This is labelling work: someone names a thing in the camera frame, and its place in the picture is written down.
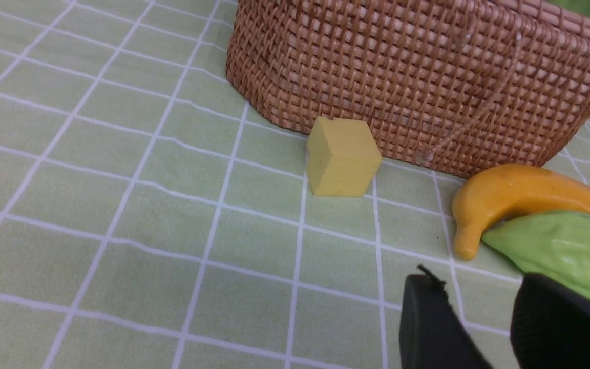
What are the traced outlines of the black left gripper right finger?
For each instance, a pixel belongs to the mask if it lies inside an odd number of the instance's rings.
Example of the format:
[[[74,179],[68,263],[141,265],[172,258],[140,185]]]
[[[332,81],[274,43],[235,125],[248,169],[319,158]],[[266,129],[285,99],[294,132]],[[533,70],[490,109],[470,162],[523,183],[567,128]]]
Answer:
[[[590,300],[540,273],[524,275],[510,342],[521,368],[590,368]]]

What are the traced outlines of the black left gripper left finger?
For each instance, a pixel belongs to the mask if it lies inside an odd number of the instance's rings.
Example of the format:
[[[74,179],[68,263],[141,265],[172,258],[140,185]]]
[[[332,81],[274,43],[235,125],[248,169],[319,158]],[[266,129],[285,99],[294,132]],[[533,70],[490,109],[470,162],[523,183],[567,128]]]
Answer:
[[[446,283],[428,268],[407,276],[399,325],[402,368],[492,368],[449,302]]]

